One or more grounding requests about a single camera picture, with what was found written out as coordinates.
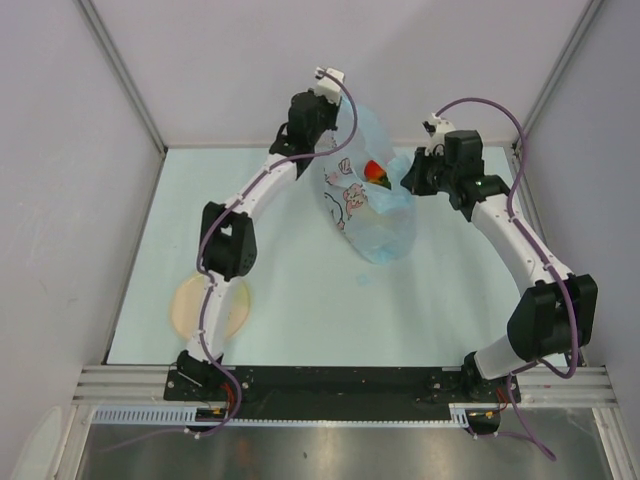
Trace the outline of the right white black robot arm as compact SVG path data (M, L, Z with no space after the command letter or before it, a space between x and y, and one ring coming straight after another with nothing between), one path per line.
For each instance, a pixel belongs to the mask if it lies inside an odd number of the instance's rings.
M494 247L521 294L505 334L465 357L463 395L484 401L496 389L507 388L508 375L546 363L550 355L568 354L568 371L575 372L580 349L592 337L595 280L559 261L514 208L515 190L500 176L485 173L477 131L435 123L425 128L428 143L416 149L402 186L415 196L447 194L452 208Z

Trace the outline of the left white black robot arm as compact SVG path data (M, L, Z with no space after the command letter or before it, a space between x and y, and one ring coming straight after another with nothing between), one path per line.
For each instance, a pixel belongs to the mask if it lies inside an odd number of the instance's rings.
M319 156L316 144L325 132L337 129L341 100L340 92L318 88L294 95L288 119L258 172L226 202L205 205L196 260L197 272L205 277L204 293L186 349L168 372L165 400L208 401L233 385L221 360L234 295L258 258L255 223Z

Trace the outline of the light blue plastic bag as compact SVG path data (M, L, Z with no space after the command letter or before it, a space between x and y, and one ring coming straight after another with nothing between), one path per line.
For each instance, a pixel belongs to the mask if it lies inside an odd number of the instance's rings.
M315 158L311 178L315 196L324 205L332 224L364 259L383 265L407 256L416 237L416 207L400 181L411 160L395 150L379 118L363 105L358 121L347 102L340 108L337 129L321 137L317 148L329 150L354 137L340 151ZM368 183L364 167L375 160L387 172L388 190Z

